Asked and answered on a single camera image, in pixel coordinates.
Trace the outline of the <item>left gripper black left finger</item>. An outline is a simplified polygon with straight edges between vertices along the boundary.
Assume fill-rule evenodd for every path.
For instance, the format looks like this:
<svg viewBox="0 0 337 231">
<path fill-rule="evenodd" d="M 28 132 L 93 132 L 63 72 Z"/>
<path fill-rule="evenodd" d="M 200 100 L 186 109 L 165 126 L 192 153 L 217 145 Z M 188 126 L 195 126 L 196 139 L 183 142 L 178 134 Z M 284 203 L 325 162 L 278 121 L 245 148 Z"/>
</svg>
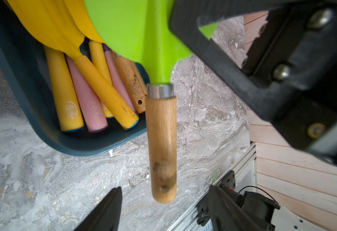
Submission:
<svg viewBox="0 0 337 231">
<path fill-rule="evenodd" d="M 74 231 L 117 231 L 122 199 L 121 187 L 113 188 Z"/>
</svg>

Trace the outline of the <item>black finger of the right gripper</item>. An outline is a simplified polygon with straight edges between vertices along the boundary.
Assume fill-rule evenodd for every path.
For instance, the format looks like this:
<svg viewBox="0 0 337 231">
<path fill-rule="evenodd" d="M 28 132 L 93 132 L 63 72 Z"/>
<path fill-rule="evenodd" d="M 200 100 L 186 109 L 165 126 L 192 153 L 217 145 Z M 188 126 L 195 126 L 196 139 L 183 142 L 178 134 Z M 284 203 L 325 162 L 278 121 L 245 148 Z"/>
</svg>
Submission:
<svg viewBox="0 0 337 231">
<path fill-rule="evenodd" d="M 275 121 L 293 105 L 293 90 L 272 84 L 257 87 L 199 26 L 234 16 L 288 6 L 289 1 L 174 1 L 170 14 L 170 31 L 197 55 L 260 118 Z"/>
</svg>

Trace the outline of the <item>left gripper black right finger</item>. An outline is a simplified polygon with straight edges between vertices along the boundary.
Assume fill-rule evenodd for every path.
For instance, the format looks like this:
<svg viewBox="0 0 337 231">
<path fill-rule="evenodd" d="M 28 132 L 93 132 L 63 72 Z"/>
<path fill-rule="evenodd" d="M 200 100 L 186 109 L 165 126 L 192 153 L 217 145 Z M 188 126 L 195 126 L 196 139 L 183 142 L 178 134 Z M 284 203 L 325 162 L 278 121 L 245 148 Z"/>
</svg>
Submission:
<svg viewBox="0 0 337 231">
<path fill-rule="evenodd" d="M 267 207 L 253 192 L 241 195 L 229 188 L 210 186 L 208 202 L 215 231 L 267 230 Z"/>
</svg>

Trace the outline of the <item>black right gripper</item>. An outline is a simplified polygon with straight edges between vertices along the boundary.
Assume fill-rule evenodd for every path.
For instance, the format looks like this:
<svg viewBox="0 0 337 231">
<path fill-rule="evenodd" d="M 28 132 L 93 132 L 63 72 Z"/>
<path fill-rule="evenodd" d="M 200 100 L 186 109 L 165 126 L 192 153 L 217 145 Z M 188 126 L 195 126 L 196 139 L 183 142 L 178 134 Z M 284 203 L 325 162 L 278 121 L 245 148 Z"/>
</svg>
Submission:
<svg viewBox="0 0 337 231">
<path fill-rule="evenodd" d="M 243 71 L 258 116 L 295 149 L 337 166 L 337 1 L 278 2 Z"/>
</svg>

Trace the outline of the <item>green trowel with wooden handle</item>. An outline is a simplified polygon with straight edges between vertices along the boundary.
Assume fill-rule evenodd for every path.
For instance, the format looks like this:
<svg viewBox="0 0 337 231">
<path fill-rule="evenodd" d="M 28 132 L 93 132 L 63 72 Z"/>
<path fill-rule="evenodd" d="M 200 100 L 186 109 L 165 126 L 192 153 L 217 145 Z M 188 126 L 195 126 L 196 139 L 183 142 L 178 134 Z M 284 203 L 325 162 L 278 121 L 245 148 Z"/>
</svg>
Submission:
<svg viewBox="0 0 337 231">
<path fill-rule="evenodd" d="M 146 125 L 151 189 L 162 204 L 177 194 L 177 98 L 170 75 L 178 61 L 192 55 L 169 29 L 178 14 L 187 23 L 197 1 L 86 1 L 92 24 L 109 48 L 140 63 L 147 86 Z"/>
</svg>

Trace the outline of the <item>light green shovel wooden handle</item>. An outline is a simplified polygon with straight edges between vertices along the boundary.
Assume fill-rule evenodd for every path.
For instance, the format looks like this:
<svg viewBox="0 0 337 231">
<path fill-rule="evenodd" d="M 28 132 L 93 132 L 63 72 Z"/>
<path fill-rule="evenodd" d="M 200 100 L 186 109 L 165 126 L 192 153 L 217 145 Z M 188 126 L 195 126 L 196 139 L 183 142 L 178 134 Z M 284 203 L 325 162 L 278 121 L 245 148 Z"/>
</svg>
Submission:
<svg viewBox="0 0 337 231">
<path fill-rule="evenodd" d="M 146 110 L 147 87 L 136 64 L 116 52 L 113 52 L 120 77 L 128 91 L 136 111 L 141 114 Z"/>
</svg>

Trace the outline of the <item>purple trowel with pink handle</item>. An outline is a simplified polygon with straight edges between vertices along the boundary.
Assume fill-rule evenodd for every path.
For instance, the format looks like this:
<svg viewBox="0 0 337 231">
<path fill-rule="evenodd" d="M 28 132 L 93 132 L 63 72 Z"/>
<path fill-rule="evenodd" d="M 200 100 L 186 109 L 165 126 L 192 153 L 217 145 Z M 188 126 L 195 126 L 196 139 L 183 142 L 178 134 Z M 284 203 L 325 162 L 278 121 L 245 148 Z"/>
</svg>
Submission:
<svg viewBox="0 0 337 231">
<path fill-rule="evenodd" d="M 97 133 L 105 130 L 108 127 L 108 122 L 98 96 L 76 68 L 74 61 L 68 55 L 65 56 L 65 59 L 88 131 Z"/>
</svg>

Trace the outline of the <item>yellow plastic scoop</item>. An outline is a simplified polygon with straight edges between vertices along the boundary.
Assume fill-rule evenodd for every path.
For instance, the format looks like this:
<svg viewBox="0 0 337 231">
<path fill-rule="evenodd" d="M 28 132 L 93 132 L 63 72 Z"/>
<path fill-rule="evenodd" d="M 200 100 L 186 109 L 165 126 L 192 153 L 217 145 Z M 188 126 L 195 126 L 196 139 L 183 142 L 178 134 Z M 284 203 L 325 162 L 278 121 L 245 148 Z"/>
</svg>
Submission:
<svg viewBox="0 0 337 231">
<path fill-rule="evenodd" d="M 85 36 L 77 27 L 64 1 L 10 0 L 9 5 L 25 29 L 40 43 L 68 55 L 97 96 L 126 130 L 139 117 L 111 83 L 80 51 Z"/>
<path fill-rule="evenodd" d="M 73 81 L 61 51 L 44 46 L 56 112 L 62 132 L 74 132 L 84 127 Z"/>
</svg>

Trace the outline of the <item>teal plastic storage box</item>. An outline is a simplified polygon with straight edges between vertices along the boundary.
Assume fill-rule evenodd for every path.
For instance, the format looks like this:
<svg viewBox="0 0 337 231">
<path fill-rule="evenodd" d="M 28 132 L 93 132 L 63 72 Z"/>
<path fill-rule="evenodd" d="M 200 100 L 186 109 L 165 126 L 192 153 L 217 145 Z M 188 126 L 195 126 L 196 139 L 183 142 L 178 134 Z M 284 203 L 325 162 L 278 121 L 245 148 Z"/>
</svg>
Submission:
<svg viewBox="0 0 337 231">
<path fill-rule="evenodd" d="M 114 119 L 104 131 L 60 129 L 43 45 L 23 27 L 15 13 L 0 1 L 0 69 L 34 132 L 53 149 L 77 157 L 98 155 L 146 133 L 146 119 L 124 130 Z"/>
</svg>

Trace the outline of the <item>purple shovel with pink handle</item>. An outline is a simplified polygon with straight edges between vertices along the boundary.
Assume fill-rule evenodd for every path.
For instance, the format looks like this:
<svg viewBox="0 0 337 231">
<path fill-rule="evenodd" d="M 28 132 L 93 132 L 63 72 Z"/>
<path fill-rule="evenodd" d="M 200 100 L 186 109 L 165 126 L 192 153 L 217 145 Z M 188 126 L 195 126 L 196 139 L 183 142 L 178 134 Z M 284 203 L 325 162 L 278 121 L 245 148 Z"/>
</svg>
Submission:
<svg viewBox="0 0 337 231">
<path fill-rule="evenodd" d="M 111 80 L 112 80 L 112 85 L 113 87 L 116 89 L 116 91 L 121 95 L 121 97 L 124 99 L 124 101 L 128 104 L 128 106 L 133 110 L 133 112 L 135 114 L 138 114 L 134 104 L 127 92 L 127 89 L 120 77 L 120 74 L 117 70 L 116 64 L 115 64 L 115 60 L 114 60 L 114 56 L 113 56 L 113 52 L 112 50 L 106 45 L 106 44 L 102 44 L 103 46 L 103 50 L 104 50 L 104 54 L 105 54 L 105 58 L 106 58 L 106 63 L 109 69 L 109 73 L 111 76 Z"/>
</svg>

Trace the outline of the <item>green trowel with yellow handle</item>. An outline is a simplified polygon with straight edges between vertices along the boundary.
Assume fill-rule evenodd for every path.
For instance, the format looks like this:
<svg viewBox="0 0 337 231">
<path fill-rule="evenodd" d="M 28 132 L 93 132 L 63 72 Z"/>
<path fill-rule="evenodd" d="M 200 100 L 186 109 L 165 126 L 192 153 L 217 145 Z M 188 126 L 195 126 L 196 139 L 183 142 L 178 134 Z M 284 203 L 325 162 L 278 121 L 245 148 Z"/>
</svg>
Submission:
<svg viewBox="0 0 337 231">
<path fill-rule="evenodd" d="M 107 66 L 102 43 L 90 40 L 89 49 L 90 49 L 91 61 L 93 65 L 97 68 L 97 70 L 101 73 L 101 75 L 110 84 L 112 84 L 112 80 L 111 80 L 109 69 Z"/>
</svg>

